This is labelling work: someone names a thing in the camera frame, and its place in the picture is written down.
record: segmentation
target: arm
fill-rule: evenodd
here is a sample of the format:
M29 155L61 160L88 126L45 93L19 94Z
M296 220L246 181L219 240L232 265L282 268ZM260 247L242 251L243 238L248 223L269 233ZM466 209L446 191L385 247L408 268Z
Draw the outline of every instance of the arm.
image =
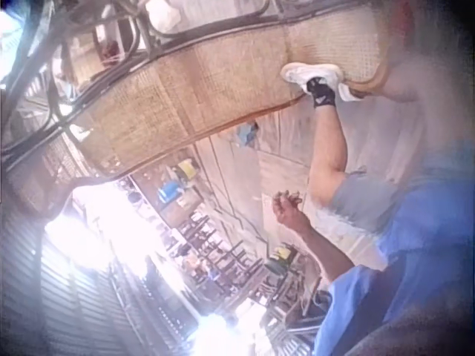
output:
M342 250L312 227L309 218L298 210L300 202L298 194L277 193L272 202L272 209L279 223L295 231L302 238L324 270L325 277L333 282L355 265Z
M331 283L355 266L342 250L311 226L306 231L298 234L324 270L325 277Z

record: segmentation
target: knee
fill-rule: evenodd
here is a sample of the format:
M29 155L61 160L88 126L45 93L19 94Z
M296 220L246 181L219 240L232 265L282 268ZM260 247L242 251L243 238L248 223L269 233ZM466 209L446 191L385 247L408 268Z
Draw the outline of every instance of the knee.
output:
M321 207L328 207L344 177L345 174L339 171L320 171L311 174L308 194L312 202Z

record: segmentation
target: blue container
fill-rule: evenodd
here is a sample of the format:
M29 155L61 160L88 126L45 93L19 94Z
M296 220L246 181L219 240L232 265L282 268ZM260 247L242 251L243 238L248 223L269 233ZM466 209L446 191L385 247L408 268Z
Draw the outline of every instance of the blue container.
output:
M162 188L158 189L160 202L167 204L177 199L180 196L180 188L180 184L175 180L165 183Z

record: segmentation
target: foot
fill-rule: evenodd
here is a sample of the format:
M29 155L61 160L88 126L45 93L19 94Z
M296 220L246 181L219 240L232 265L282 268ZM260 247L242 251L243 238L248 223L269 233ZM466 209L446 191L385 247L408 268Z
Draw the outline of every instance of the foot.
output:
M343 80L343 71L337 65L306 65L304 63L289 63L284 65L281 76L286 82L299 85L307 94L307 83L314 78L322 78L334 92L338 90L338 84Z
M361 98L354 96L350 88L343 84L344 74L337 65L306 65L304 63L289 63L284 65L281 76L285 81L299 85L302 90L315 97L308 88L308 83L312 79L318 79L319 84L328 86L334 93L338 91L340 97L345 102L359 101Z

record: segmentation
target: black sock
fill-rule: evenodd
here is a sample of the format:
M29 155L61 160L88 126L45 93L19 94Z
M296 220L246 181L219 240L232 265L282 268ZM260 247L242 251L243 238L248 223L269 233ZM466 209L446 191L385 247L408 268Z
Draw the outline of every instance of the black sock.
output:
M325 78L316 76L307 82L307 90L313 96L313 107L332 105L335 106L335 92L327 85Z

